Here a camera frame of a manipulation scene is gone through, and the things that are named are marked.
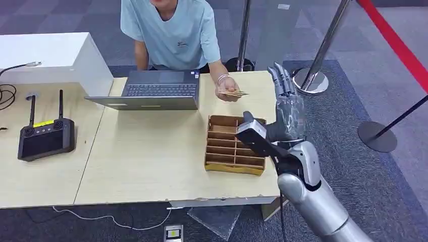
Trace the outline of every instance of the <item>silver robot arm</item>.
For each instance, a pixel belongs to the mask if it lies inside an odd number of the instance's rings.
[[[372,241],[349,217],[320,174],[318,154],[312,143],[301,142],[288,152],[302,162],[304,179],[293,172],[284,172],[278,176],[278,187],[299,211],[313,233],[325,242]]]
[[[316,148],[304,136],[303,99],[288,72],[277,63],[274,66],[268,71],[277,97],[276,121],[263,126],[246,111],[245,123],[238,128],[236,137],[255,153],[272,158],[281,193],[322,241],[372,241],[349,217],[321,175]]]

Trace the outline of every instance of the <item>wooden sorting box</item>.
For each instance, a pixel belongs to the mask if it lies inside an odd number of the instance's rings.
[[[266,120],[257,120],[266,124]],[[261,175],[265,157],[260,157],[235,138],[243,117],[212,115],[208,121],[205,170]]]

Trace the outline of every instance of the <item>laptop keyboard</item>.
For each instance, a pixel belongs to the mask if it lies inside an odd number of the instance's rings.
[[[196,96],[196,84],[127,85],[127,96]]]

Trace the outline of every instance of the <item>t-shirt logo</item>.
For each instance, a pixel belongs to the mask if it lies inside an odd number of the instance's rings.
[[[187,43],[184,41],[178,41],[177,46],[181,48],[181,47],[187,46]]]

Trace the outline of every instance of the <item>robot finger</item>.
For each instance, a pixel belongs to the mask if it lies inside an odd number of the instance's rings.
[[[275,69],[273,69],[272,67],[268,67],[267,71],[272,76],[272,81],[274,82],[274,86],[275,86],[275,95],[278,99],[278,97],[284,95],[284,87],[281,85],[279,77],[278,77],[278,72]]]

